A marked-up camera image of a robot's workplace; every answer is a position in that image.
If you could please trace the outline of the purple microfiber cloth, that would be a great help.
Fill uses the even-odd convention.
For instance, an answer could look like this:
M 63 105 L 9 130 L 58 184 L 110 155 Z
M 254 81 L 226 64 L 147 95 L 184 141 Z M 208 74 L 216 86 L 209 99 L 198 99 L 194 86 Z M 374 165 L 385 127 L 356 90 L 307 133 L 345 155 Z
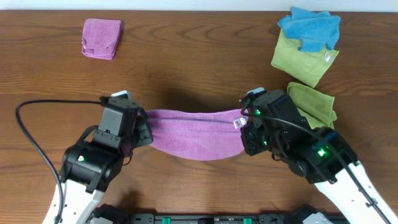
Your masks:
M 241 110 L 188 113 L 177 110 L 146 112 L 153 148 L 197 161 L 213 161 L 244 151 L 241 128 L 248 118 Z

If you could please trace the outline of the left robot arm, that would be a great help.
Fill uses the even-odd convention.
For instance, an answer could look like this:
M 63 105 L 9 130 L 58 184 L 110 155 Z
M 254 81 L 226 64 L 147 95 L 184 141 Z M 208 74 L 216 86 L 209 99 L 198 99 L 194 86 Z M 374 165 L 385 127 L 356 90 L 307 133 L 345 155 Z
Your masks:
M 61 190 L 56 190 L 44 223 L 111 223 L 90 215 L 133 150 L 153 142 L 147 115 L 130 94 L 102 96 L 98 125 L 85 129 L 63 155 Z

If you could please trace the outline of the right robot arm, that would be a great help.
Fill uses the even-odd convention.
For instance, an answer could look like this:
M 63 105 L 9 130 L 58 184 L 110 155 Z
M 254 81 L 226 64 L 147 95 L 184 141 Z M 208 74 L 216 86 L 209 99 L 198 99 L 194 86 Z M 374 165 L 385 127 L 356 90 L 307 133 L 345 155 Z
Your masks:
M 334 129 L 312 129 L 282 90 L 258 88 L 241 99 L 246 154 L 269 151 L 328 197 L 349 223 L 397 223 L 397 215 L 368 177 L 357 154 Z

